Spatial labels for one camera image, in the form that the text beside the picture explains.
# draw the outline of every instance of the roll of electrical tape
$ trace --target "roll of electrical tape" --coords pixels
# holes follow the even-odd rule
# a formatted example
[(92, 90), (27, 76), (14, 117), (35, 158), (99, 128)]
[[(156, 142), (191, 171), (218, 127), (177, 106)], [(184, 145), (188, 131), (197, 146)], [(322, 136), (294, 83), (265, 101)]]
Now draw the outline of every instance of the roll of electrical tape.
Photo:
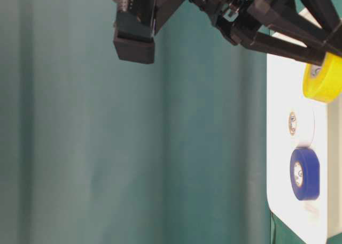
[(296, 148), (310, 147), (315, 134), (315, 115), (313, 108), (303, 102), (289, 112), (289, 133)]
[(290, 177), (298, 200), (316, 200), (320, 195), (320, 163), (316, 153), (307, 148), (295, 149), (291, 156)]
[(303, 93), (307, 98), (329, 103), (342, 90), (342, 58), (327, 53), (321, 67), (307, 64), (303, 80)]

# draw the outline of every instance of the yellow tape roll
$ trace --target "yellow tape roll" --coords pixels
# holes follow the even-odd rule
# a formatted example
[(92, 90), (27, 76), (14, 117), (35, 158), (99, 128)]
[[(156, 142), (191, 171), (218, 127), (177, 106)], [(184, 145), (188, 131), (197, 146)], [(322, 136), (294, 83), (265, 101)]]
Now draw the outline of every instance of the yellow tape roll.
[(322, 68), (307, 64), (303, 80), (304, 96), (331, 102), (342, 90), (342, 58), (327, 53)]

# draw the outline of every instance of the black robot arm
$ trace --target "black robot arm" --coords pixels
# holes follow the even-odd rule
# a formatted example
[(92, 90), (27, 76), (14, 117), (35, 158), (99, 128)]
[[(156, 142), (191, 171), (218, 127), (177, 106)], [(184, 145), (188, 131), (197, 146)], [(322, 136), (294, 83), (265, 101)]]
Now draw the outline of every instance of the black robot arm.
[[(185, 0), (118, 0), (114, 44), (120, 59), (154, 62), (153, 36)], [(301, 0), (321, 27), (296, 11), (294, 0), (189, 0), (233, 45), (321, 65), (325, 53), (342, 56), (342, 23), (331, 0)], [(305, 47), (260, 33), (261, 26)]]

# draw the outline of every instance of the green fabric backdrop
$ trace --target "green fabric backdrop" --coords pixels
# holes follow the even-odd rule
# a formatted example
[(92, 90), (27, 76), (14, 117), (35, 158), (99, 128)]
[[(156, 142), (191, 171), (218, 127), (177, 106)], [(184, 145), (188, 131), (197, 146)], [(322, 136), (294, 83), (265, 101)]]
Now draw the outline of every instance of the green fabric backdrop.
[(121, 62), (114, 15), (0, 0), (0, 242), (269, 243), (265, 55), (185, 3)]

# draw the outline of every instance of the white tape roll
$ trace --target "white tape roll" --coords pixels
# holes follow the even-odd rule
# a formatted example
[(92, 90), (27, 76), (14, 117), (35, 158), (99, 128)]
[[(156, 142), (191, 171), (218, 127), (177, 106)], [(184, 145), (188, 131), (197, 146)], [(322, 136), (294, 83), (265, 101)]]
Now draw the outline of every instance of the white tape roll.
[(315, 115), (310, 104), (297, 103), (289, 111), (289, 136), (295, 148), (310, 147), (315, 134)]

